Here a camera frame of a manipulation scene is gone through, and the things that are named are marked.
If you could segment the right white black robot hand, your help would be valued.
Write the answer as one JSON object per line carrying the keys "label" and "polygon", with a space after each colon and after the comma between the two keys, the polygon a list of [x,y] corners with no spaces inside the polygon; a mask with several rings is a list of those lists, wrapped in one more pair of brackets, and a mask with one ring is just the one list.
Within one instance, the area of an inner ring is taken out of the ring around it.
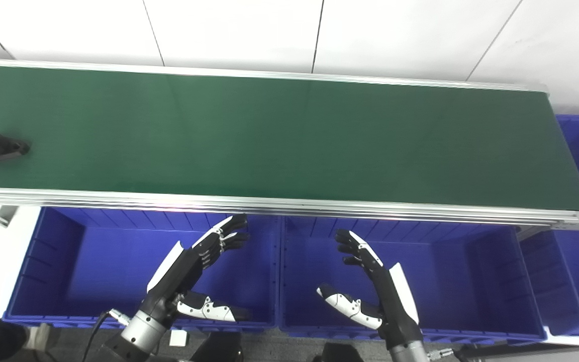
{"label": "right white black robot hand", "polygon": [[386,268],[372,247],[351,230],[338,229],[335,234],[338,251],[345,253],[345,265],[363,268],[372,282],[379,304],[374,306],[339,293],[322,283],[317,294],[340,314],[379,333],[388,349],[423,341],[418,316],[412,297],[403,298],[398,286],[406,287],[407,280],[399,263]]}

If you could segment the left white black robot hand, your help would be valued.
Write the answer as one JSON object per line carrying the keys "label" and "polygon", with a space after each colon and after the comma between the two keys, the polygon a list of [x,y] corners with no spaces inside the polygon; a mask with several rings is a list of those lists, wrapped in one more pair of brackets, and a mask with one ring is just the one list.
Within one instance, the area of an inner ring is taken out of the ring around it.
{"label": "left white black robot hand", "polygon": [[247,309],[218,302],[193,287],[204,270],[214,265],[226,250],[239,249],[249,235],[245,214],[232,215],[214,225],[190,248],[177,243],[162,262],[160,277],[151,282],[139,312],[147,322],[171,327],[179,315],[189,318],[239,322],[250,319]]}

